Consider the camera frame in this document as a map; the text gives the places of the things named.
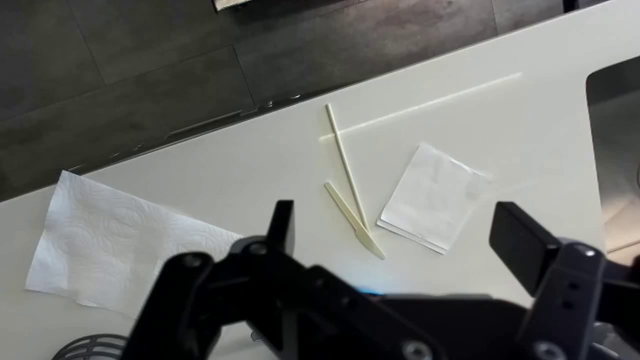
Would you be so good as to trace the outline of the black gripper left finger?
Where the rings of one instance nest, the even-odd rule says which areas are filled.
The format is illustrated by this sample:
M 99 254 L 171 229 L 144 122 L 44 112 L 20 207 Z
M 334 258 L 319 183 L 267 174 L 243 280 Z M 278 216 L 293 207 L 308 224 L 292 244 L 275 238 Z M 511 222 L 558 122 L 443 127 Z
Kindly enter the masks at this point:
M 293 250 L 293 201 L 278 199 L 267 231 L 265 246 L 290 254 Z

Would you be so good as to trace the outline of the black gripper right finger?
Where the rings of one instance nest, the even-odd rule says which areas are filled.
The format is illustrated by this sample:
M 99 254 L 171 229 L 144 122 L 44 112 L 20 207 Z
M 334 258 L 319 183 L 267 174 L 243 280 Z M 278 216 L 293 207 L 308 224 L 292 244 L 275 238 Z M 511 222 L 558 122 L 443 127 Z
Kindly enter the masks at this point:
M 530 295 L 561 248 L 561 241 L 516 201 L 494 206 L 488 244 Z

